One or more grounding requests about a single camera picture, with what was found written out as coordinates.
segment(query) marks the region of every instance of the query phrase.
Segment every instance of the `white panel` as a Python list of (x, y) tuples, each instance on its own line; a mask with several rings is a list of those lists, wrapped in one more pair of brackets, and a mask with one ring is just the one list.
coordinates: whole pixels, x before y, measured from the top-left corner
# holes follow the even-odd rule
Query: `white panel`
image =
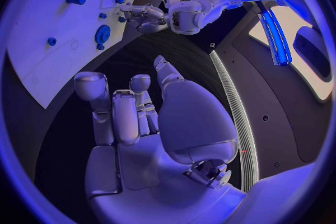
[[(8, 22), (13, 27), (7, 50), (21, 82), (41, 106), (46, 108), (81, 68), (104, 52), (96, 49), (99, 26), (111, 28), (105, 50), (121, 41), (125, 24), (118, 21), (117, 6), (115, 0), (86, 0), (83, 5), (25, 0), (17, 8)], [(100, 12), (108, 17), (99, 18)], [(50, 46), (48, 38), (56, 38), (56, 45)]]
[[(334, 79), (332, 79), (330, 82), (322, 81), (305, 63), (305, 61), (301, 59), (301, 57), (296, 53), (293, 47), (297, 31), (304, 25), (308, 27), (311, 27), (311, 25), (301, 19), (289, 7), (272, 7), (272, 11), (276, 15), (284, 32), (284, 35), (286, 36), (286, 40), (288, 42), (288, 46), (292, 55), (292, 65), (297, 69), (300, 74), (302, 74), (308, 84), (315, 91), (317, 97), (320, 100), (325, 100), (333, 90)], [(258, 22), (251, 29), (249, 34), (268, 46), (266, 34), (260, 22)]]

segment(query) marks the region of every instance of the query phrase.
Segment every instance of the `robotic arm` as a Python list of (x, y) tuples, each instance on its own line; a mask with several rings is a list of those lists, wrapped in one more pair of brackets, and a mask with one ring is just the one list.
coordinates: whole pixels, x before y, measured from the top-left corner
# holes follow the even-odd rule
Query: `robotic arm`
[[(168, 13), (164, 13), (150, 4), (132, 6), (121, 5), (128, 21), (137, 21), (137, 30), (141, 33), (158, 32), (169, 28), (177, 34), (194, 35), (206, 25), (217, 20), (223, 10), (242, 6), (243, 2), (260, 0), (164, 0)], [(286, 5), (282, 0), (275, 0), (280, 6)]]

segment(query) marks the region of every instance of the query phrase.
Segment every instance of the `dark floor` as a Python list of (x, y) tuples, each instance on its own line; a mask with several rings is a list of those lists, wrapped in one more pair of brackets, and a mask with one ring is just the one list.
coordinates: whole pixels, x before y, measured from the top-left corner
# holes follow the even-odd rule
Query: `dark floor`
[[(163, 55), (188, 80), (213, 93), (230, 112), (221, 81), (203, 50), (171, 31), (143, 35), (104, 62), (96, 71), (106, 74), (110, 92), (128, 88), (136, 74), (149, 74), (148, 92), (159, 111), (161, 90), (153, 60)], [(73, 94), (55, 117), (42, 144), (36, 165), (35, 184), (63, 213), (77, 223), (97, 223), (84, 191), (86, 162), (95, 147), (91, 107)], [(240, 187), (240, 162), (237, 156), (228, 165), (230, 183)]]

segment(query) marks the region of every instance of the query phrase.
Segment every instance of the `robotic hand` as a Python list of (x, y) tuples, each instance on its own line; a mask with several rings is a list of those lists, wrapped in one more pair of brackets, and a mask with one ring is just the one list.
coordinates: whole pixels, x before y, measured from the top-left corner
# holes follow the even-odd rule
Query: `robotic hand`
[[(169, 28), (177, 34), (194, 35), (206, 25), (217, 20), (223, 10), (242, 6), (243, 2), (260, 0), (164, 0), (168, 13), (150, 4), (132, 6), (121, 5), (128, 21), (137, 21), (137, 30), (143, 34), (158, 32)], [(275, 0), (278, 5), (286, 5), (283, 0)]]

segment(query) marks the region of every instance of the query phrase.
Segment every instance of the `black mat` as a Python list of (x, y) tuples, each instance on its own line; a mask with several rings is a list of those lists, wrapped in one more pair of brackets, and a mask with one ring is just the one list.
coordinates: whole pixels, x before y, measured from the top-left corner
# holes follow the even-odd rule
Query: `black mat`
[[(161, 54), (188, 80), (213, 93), (230, 112), (216, 70), (208, 54), (181, 35), (171, 31), (143, 35), (104, 62), (96, 71), (106, 74), (110, 92), (128, 88), (136, 74), (151, 76), (148, 92), (159, 111), (161, 89), (156, 80), (154, 59)], [(84, 189), (85, 167), (95, 147), (91, 108), (73, 94), (55, 117), (45, 136), (36, 165), (35, 184), (63, 213), (78, 223), (97, 223)], [(237, 156), (228, 165), (230, 183), (240, 187)]]

